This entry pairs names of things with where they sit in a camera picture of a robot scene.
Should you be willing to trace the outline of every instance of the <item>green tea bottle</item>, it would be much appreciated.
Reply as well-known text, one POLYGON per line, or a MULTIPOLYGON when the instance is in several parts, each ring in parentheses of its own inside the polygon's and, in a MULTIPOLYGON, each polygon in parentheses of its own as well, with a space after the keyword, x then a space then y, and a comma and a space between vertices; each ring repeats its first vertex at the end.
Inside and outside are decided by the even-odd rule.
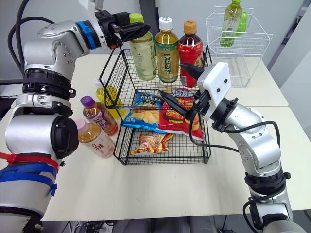
MULTIPOLYGON (((232 3, 226 8, 222 31, 236 32, 238 30, 240 17, 242 14, 240 2, 241 0, 232 0, 232 3)), ((235 36, 235 33, 223 32, 220 45, 223 47, 232 46, 235 36)))
POLYGON ((178 38, 172 33, 173 23, 169 17, 159 19, 160 32, 155 36, 158 75, 161 81, 173 83, 178 77, 178 38))
MULTIPOLYGON (((130 22, 144 22, 140 13, 130 14, 130 22)), ((155 46, 151 32, 130 41, 136 73, 143 80, 151 80, 156 76, 155 46)))

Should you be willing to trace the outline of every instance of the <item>blue chip bag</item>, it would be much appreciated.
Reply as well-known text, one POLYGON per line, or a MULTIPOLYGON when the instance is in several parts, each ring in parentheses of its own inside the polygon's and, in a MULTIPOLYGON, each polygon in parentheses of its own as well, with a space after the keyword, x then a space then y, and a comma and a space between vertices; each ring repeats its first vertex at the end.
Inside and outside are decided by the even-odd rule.
POLYGON ((152 130, 157 133, 166 133, 158 129, 160 119, 160 110, 158 109, 162 106, 163 102, 161 96, 137 92, 134 106, 141 105, 149 109, 131 110, 121 125, 136 129, 152 130))

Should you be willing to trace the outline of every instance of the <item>pink bottle cap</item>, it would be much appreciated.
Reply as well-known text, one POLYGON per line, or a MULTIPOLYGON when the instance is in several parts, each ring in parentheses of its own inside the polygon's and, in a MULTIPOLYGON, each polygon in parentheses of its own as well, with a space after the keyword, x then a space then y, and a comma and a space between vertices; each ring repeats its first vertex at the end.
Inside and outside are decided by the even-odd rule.
POLYGON ((75 120, 74 121, 78 128, 78 133, 82 133, 88 130, 88 124, 85 122, 85 120, 75 120))

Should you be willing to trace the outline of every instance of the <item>snack bag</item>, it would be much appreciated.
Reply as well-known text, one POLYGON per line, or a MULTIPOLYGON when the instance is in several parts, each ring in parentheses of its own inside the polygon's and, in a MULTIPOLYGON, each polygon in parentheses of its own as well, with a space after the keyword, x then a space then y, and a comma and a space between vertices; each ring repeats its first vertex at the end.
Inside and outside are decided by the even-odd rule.
POLYGON ((160 111, 157 109, 160 108, 162 104, 163 99, 160 96, 137 92, 134 106, 143 105, 144 107, 154 108, 154 110, 133 109, 121 125, 136 129, 152 130, 157 133, 166 133, 165 131, 158 129, 160 111))
POLYGON ((135 150, 131 151, 131 155, 150 155, 169 151, 166 142, 173 137, 173 134, 141 134, 139 136, 139 146, 135 150))
MULTIPOLYGON (((180 88, 168 90, 168 93, 174 96, 180 105, 189 109, 193 106, 195 94, 193 91, 186 88, 180 88)), ((160 111, 160 126, 158 128, 168 133, 182 133, 186 136, 189 136, 189 121, 187 121, 175 110, 170 109, 167 103, 163 104, 163 108, 167 108, 167 110, 160 111)), ((195 116, 193 121, 192 137, 196 140, 203 140, 198 114, 195 116)))

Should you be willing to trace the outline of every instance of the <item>bottle label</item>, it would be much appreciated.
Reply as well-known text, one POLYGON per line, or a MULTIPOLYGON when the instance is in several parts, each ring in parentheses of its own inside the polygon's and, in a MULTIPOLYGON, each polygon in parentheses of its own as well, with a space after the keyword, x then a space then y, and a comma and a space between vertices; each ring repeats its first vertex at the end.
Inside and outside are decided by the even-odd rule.
POLYGON ((155 41, 158 74, 162 81, 172 83, 178 76, 178 41, 174 44, 161 44, 155 41))
POLYGON ((97 138, 91 142, 84 143, 95 154, 102 158, 109 157, 114 150, 115 143, 111 138, 102 130, 97 138))
POLYGON ((234 15, 232 17, 224 17, 224 25, 222 31, 229 31, 224 33, 222 37, 234 37, 235 35, 232 32, 236 32, 239 26, 239 18, 234 15))
POLYGON ((156 75, 155 48, 153 39, 145 42, 131 41, 131 51, 139 77, 156 75))
POLYGON ((103 130, 107 129, 109 126, 112 126, 111 122, 105 118, 105 112, 103 110, 90 117, 89 120, 99 125, 103 130))
MULTIPOLYGON (((203 42, 187 46, 178 43, 180 63, 190 63, 198 67, 202 66, 203 42)), ((180 69, 180 81, 185 87, 195 87, 197 80, 188 74, 182 67, 180 69)))

